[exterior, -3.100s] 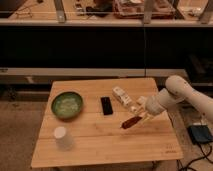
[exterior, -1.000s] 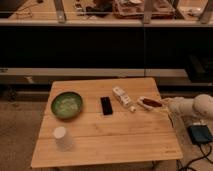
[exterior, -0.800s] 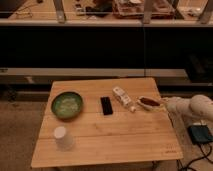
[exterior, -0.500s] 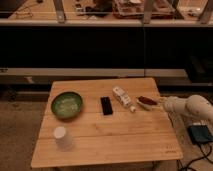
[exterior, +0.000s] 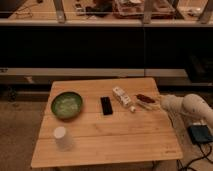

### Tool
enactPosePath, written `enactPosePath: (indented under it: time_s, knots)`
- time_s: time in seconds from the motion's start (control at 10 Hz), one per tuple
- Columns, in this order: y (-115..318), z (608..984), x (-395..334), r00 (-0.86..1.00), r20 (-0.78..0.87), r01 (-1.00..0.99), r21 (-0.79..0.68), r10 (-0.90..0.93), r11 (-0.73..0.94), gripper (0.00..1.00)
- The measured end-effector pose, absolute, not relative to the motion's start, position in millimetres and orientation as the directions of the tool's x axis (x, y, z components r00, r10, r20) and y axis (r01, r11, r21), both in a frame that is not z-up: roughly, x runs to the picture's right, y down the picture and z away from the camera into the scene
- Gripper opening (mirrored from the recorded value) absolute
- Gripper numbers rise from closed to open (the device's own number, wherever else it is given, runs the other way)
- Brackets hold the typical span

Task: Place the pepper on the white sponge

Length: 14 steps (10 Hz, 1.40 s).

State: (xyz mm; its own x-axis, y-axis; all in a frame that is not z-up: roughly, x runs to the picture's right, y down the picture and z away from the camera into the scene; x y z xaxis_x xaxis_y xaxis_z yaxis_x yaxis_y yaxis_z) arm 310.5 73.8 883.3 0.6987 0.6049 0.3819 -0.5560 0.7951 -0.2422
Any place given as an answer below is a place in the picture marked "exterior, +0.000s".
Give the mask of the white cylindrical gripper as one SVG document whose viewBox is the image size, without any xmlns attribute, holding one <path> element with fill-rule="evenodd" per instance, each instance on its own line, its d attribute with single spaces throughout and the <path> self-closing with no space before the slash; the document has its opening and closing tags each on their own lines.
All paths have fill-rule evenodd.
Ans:
<svg viewBox="0 0 213 171">
<path fill-rule="evenodd" d="M 171 113 L 180 113 L 182 109 L 183 98 L 175 95 L 158 95 L 155 100 L 155 109 L 167 110 Z"/>
</svg>

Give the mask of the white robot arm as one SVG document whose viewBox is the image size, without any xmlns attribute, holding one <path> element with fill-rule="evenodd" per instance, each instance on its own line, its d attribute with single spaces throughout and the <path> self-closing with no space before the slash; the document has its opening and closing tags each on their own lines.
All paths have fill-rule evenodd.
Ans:
<svg viewBox="0 0 213 171">
<path fill-rule="evenodd" d="M 187 94 L 183 97 L 172 94 L 160 96 L 162 109 L 202 119 L 213 128 L 213 109 L 197 94 Z"/>
</svg>

